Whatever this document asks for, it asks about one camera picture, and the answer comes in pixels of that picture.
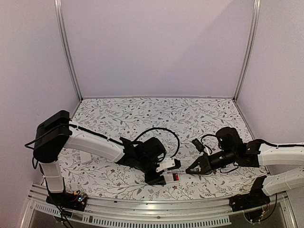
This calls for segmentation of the white remote control back up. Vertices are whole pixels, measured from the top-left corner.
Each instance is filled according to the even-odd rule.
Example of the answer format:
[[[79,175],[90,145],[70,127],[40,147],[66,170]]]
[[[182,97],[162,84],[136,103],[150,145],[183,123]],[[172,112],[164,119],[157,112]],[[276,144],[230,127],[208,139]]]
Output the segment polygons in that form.
[[[174,181],[172,175],[173,174],[178,174],[179,176],[179,180],[178,181]],[[171,184],[171,183],[177,183],[181,180],[180,174],[179,173],[166,173],[163,174],[164,180],[166,182],[166,184]]]

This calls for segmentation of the clear handle screwdriver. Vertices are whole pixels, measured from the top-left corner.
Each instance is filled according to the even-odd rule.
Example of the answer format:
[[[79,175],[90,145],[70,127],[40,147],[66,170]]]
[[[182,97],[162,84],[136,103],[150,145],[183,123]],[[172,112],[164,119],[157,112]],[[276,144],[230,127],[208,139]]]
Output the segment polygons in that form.
[[[184,171],[176,171],[176,173],[189,174],[190,172],[187,170],[184,170]]]

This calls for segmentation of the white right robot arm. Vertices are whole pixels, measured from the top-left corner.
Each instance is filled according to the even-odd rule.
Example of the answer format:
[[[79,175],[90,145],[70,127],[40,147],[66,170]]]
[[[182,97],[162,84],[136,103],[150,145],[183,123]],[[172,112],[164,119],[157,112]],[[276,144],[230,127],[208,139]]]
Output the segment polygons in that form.
[[[243,142],[237,130],[224,127],[214,137],[220,151],[211,155],[204,152],[207,148],[202,140],[194,139],[192,143],[203,154],[187,169],[187,174],[209,175],[217,169],[232,163],[240,167],[260,167],[269,165],[295,165],[293,170],[277,175],[263,176],[255,180],[252,192],[246,195],[249,207],[256,207],[263,201],[264,195],[292,190],[304,185],[304,144],[275,144],[262,139]]]

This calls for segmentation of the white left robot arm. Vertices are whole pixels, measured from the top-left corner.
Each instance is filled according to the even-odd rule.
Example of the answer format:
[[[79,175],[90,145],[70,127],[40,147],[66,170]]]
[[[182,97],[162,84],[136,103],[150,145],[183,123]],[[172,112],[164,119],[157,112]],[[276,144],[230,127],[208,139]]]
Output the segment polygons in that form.
[[[60,206],[67,206],[71,201],[69,193],[65,192],[58,162],[58,155],[64,148],[98,155],[113,163],[140,170],[149,185],[165,185],[164,170],[181,167],[174,156],[166,156],[165,147],[155,137],[144,142],[123,137],[114,140],[81,127],[70,119],[69,112],[65,110],[41,123],[36,130],[36,138],[24,146],[33,151],[33,158],[42,167],[47,188]]]

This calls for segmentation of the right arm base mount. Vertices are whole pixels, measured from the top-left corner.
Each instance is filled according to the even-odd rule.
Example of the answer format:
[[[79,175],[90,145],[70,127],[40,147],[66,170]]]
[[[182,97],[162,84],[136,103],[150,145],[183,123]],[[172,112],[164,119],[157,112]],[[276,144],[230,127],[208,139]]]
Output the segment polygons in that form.
[[[253,190],[247,194],[238,194],[229,198],[229,205],[233,212],[257,208],[244,213],[245,219],[250,223],[261,222],[270,203],[270,197],[262,190]]]

